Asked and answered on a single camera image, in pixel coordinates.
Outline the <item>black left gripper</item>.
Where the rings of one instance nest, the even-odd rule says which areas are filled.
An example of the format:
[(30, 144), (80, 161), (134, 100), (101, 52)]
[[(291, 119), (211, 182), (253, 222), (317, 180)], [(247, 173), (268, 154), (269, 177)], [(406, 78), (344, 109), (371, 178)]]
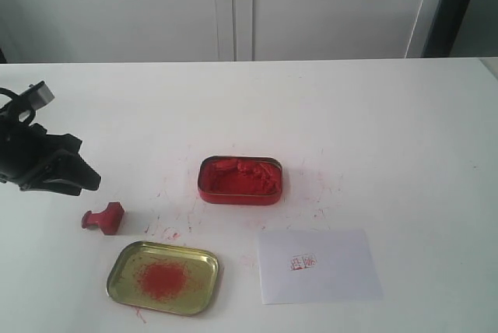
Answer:
[(1, 182), (70, 196), (97, 191), (101, 176), (79, 155), (81, 145), (71, 134), (50, 135), (39, 124), (1, 119)]

